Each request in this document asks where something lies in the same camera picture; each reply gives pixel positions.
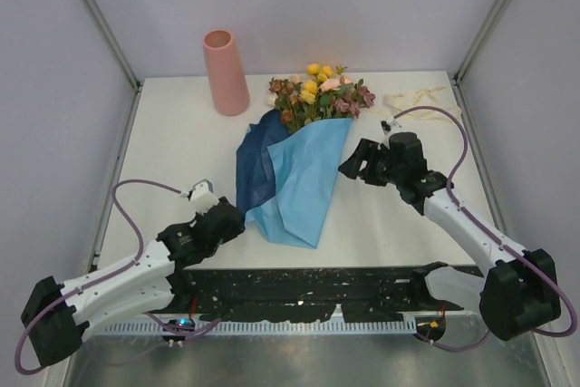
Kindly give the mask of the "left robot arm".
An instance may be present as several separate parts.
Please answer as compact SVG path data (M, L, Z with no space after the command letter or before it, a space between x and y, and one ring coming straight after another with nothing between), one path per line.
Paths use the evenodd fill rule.
M162 230L138 259L127 257L63 283L48 276L34 286L21 314L24 339L45 368L135 315L165 309L185 312L194 299L186 268L214 256L244 230L244 213L219 198L190 221Z

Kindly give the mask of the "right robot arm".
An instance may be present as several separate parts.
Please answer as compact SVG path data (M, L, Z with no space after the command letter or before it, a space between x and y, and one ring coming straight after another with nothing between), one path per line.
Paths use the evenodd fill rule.
M479 269L472 276L435 262L415 270L410 298L419 308L453 303L480 314L503 341L560 317L552 257L543 249L527 250L454 200L447 178L428 168L416 134L395 133L386 143L362 139L339 170L369 185L394 185L405 203L451 236Z

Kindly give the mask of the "artificial flower bunch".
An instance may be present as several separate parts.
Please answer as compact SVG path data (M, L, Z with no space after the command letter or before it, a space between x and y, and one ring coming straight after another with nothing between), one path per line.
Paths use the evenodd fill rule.
M347 68L311 63L306 73L272 78L269 104L280 111L280 121L294 134L315 121L358 118L375 104L376 96L360 79L347 77Z

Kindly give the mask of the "cream ribbon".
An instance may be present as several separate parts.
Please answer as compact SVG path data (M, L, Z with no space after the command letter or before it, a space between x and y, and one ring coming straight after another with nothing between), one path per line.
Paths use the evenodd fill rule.
M433 107L448 112L458 121L461 118L461 108L454 100L449 86L435 86L408 92L385 94L380 100L375 101L375 105L370 109L370 112L389 118L420 106L429 106L429 108L412 111L406 115L406 118L419 121L442 120L451 122L447 115L433 110Z

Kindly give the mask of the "blue wrapping paper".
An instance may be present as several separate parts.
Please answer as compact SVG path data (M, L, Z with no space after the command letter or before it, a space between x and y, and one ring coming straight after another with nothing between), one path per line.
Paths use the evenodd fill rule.
M237 148L237 207L268 242L315 249L353 120L314 121L290 133L281 115L268 111Z

